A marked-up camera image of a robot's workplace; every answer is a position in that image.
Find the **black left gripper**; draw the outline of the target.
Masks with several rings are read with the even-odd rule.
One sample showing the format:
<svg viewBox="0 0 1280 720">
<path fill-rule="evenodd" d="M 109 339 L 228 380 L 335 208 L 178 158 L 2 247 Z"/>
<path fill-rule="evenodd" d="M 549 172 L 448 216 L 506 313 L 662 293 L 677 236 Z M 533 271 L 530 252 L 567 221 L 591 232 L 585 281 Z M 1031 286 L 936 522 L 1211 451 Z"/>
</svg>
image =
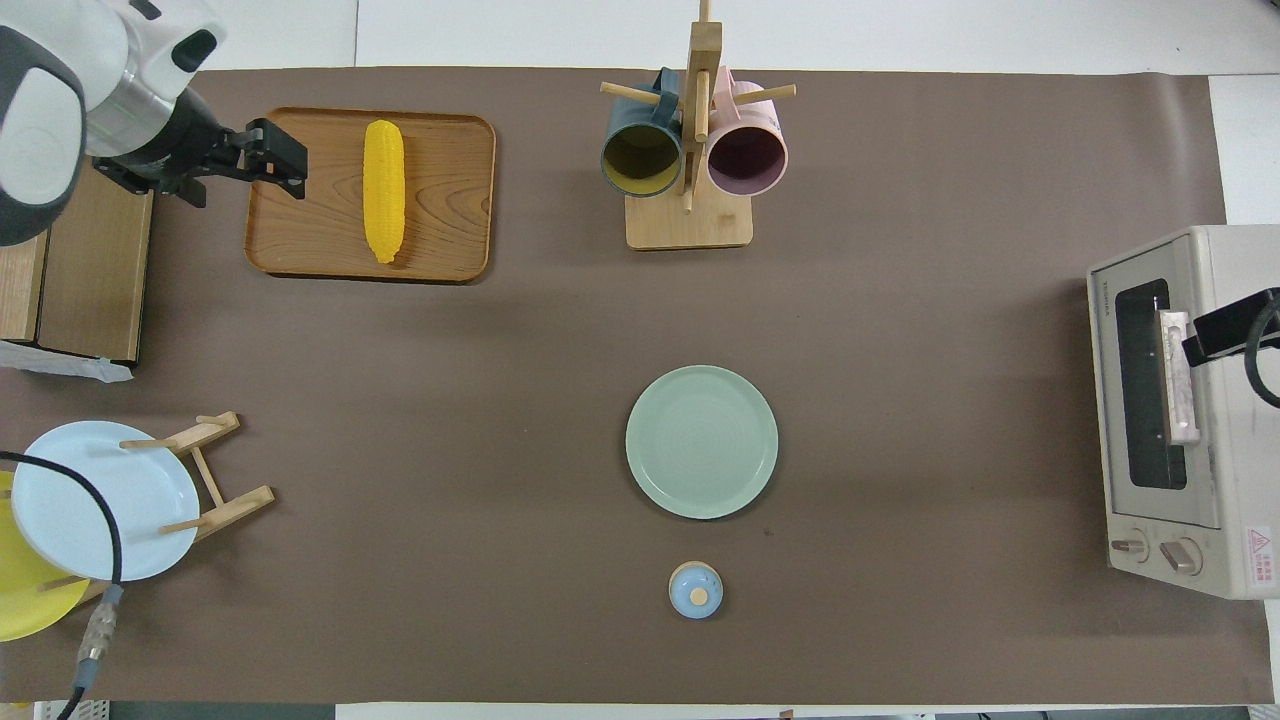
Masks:
<svg viewBox="0 0 1280 720">
<path fill-rule="evenodd" d="M 255 161 L 247 160 L 248 152 Z M 283 128 L 269 119 L 255 119 L 241 132 L 229 127 L 216 131 L 205 156 L 205 176 L 268 182 L 293 199 L 305 199 L 307 172 L 289 167 L 306 167 L 307 159 L 307 149 Z M 274 165 L 260 169 L 256 161 Z"/>
</svg>

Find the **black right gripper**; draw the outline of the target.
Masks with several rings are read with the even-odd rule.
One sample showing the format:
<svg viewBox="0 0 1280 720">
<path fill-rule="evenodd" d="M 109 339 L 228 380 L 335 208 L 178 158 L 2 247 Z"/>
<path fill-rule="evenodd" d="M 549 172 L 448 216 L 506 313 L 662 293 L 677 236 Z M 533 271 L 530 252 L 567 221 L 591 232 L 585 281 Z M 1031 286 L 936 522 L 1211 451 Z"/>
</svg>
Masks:
<svg viewBox="0 0 1280 720">
<path fill-rule="evenodd" d="M 1202 366 L 1243 354 L 1252 325 L 1277 296 L 1279 288 L 1266 288 L 1194 316 L 1190 336 L 1183 341 L 1188 365 Z"/>
</svg>

